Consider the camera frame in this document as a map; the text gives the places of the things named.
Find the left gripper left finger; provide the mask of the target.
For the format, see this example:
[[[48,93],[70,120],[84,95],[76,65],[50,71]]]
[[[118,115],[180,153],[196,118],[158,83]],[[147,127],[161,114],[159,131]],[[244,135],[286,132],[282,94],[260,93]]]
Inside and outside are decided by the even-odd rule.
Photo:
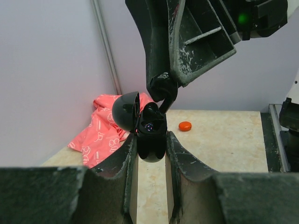
[[[127,139],[108,158],[95,166],[99,183],[97,213],[100,224],[136,224],[138,192],[137,137]]]

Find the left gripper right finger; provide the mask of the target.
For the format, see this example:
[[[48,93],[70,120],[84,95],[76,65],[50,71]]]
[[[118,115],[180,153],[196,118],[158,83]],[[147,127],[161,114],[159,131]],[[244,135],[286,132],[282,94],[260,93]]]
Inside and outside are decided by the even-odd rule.
[[[165,155],[170,224],[218,224],[220,207],[212,175],[217,171],[186,150],[171,131]]]

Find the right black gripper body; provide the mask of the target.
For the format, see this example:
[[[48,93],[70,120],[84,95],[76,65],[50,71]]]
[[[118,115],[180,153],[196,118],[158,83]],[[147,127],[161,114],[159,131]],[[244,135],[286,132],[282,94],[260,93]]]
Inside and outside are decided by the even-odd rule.
[[[286,0],[211,0],[233,44],[266,38],[288,22]]]

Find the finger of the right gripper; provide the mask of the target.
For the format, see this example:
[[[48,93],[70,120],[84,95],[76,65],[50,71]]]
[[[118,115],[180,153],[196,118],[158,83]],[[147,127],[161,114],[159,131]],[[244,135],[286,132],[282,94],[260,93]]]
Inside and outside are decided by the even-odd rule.
[[[151,79],[164,72],[171,75],[167,3],[165,0],[127,0],[125,3],[137,26],[145,51],[146,88],[157,102],[159,98],[150,88]]]
[[[222,0],[169,0],[171,73],[189,83],[236,53],[236,25]]]

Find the black earbud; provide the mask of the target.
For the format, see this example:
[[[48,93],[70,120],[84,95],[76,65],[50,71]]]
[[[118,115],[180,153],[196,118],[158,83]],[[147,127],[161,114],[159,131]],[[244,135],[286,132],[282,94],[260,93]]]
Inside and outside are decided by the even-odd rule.
[[[170,73],[164,72],[151,79],[150,88],[158,96],[158,102],[163,101],[159,107],[159,111],[166,113],[177,98],[177,81],[172,78]]]

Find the orange charging case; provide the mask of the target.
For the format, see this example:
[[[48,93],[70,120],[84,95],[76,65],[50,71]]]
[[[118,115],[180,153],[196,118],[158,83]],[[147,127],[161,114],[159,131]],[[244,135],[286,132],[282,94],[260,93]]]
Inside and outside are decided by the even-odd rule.
[[[183,121],[179,123],[178,128],[182,132],[187,132],[191,130],[192,124],[189,121]]]

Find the black charging case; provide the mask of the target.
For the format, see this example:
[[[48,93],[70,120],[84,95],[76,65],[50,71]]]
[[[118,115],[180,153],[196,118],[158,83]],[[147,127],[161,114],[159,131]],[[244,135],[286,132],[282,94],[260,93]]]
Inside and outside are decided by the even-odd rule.
[[[160,161],[166,152],[167,119],[155,102],[141,108],[139,92],[124,94],[112,107],[116,125],[137,138],[139,157],[150,163]]]

